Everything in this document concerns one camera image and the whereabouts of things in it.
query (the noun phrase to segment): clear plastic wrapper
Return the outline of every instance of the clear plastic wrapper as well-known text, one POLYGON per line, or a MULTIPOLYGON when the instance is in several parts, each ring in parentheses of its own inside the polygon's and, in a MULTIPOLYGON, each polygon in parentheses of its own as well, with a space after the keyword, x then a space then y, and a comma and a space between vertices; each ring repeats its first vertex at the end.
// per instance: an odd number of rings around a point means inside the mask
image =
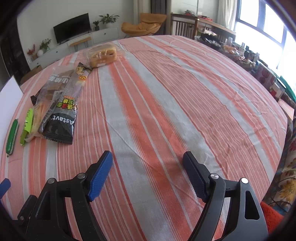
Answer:
POLYGON ((33 123, 31 133, 25 138, 29 142, 34 137, 42 137, 38 132, 40 124, 44 119, 49 107, 58 99, 64 91, 72 73, 74 72, 74 65, 57 66, 54 72, 49 77, 45 85, 34 96, 31 96, 33 108, 33 123))
POLYGON ((42 134, 46 139, 72 144, 77 99, 90 73, 91 69, 79 63, 64 92, 52 103, 39 129, 41 132, 42 128, 42 134))
POLYGON ((124 51, 113 43, 96 45, 84 52, 86 66, 97 68, 116 61, 124 51))

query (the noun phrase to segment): window pane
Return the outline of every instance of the window pane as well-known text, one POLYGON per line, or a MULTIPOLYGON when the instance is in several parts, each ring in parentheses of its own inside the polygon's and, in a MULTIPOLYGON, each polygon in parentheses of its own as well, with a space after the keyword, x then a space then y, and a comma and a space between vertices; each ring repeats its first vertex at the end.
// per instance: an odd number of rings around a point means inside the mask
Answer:
POLYGON ((296 42, 292 35, 287 32, 283 56, 279 63, 279 74, 284 77, 294 93, 296 93, 295 56, 296 42))
POLYGON ((275 69, 281 58, 282 48, 268 37, 258 31, 242 24, 237 23, 235 29, 237 35, 235 42, 244 42, 254 53, 260 54, 260 59, 268 64, 271 69, 275 69))
POLYGON ((240 20, 257 27, 259 13, 259 0, 242 0, 240 20))
POLYGON ((284 24, 277 14, 266 4, 265 22, 263 31, 281 43, 284 24))

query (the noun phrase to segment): tablecloth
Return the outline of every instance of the tablecloth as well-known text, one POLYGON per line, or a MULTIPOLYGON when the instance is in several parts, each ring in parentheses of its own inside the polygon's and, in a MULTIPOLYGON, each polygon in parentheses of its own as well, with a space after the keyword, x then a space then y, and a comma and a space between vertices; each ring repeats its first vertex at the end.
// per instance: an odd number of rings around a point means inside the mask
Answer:
MULTIPOLYGON (((203 208, 182 167, 187 150, 222 178, 248 178, 261 200, 287 128, 267 90, 227 57, 184 37, 114 43, 124 55, 88 77, 72 145, 35 138, 22 147, 19 130, 13 154, 3 151, 0 180, 7 177, 12 185, 2 201, 12 217, 29 194, 40 194, 48 178, 73 178, 104 150, 113 153, 114 163, 91 206, 108 240, 187 240, 203 208)), ((24 123, 30 96, 55 66, 82 59, 83 50, 24 83, 13 119, 24 123)), ((66 203, 73 235, 81 239, 69 198, 66 203)), ((215 238, 226 216, 223 209, 215 238)))

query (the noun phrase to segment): silver bolt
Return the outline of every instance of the silver bolt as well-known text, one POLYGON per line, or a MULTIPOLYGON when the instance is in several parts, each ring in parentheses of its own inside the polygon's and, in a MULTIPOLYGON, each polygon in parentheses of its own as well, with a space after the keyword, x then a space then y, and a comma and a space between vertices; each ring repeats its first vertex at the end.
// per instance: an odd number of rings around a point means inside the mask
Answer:
POLYGON ((52 178, 48 179, 48 180, 47 180, 47 183, 49 183, 49 184, 54 183, 54 178, 52 177, 52 178))
POLYGON ((218 178, 219 178, 219 175, 216 174, 216 173, 212 173, 212 174, 211 174, 211 178, 213 178, 213 179, 218 179, 218 178))
POLYGON ((79 173, 78 175, 77 175, 77 177, 79 178, 79 179, 83 179, 83 178, 85 178, 85 173, 79 173))
POLYGON ((243 177, 241 180, 242 180, 242 183, 244 184, 247 184, 249 182, 248 179, 246 179, 245 177, 243 177))

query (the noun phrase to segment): window frame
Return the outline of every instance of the window frame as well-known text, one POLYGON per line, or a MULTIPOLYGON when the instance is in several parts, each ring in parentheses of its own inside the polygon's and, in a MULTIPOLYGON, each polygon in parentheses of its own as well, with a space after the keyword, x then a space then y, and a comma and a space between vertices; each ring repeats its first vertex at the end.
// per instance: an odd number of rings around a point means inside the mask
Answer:
POLYGON ((264 36, 268 37, 269 39, 271 39, 273 42, 275 42, 277 45, 279 45, 282 49, 282 54, 281 57, 283 55, 283 50, 285 47, 285 43, 286 43, 286 38, 287 38, 287 28, 284 25, 284 29, 283 29, 283 36, 282 36, 282 40, 281 43, 277 40, 275 40, 272 36, 270 36, 269 34, 267 34, 266 32, 263 31, 264 29, 264 23, 265 23, 265 10, 266 10, 266 3, 263 2, 263 0, 259 0, 259 12, 258 12, 258 21, 257 21, 257 27, 253 26, 250 23, 247 23, 243 20, 240 19, 240 12, 241 12, 241 6, 242 6, 242 2, 241 0, 237 0, 237 13, 235 16, 235 23, 234 23, 234 31, 236 30, 237 27, 237 22, 242 23, 256 31, 258 31, 259 33, 263 34, 264 36))

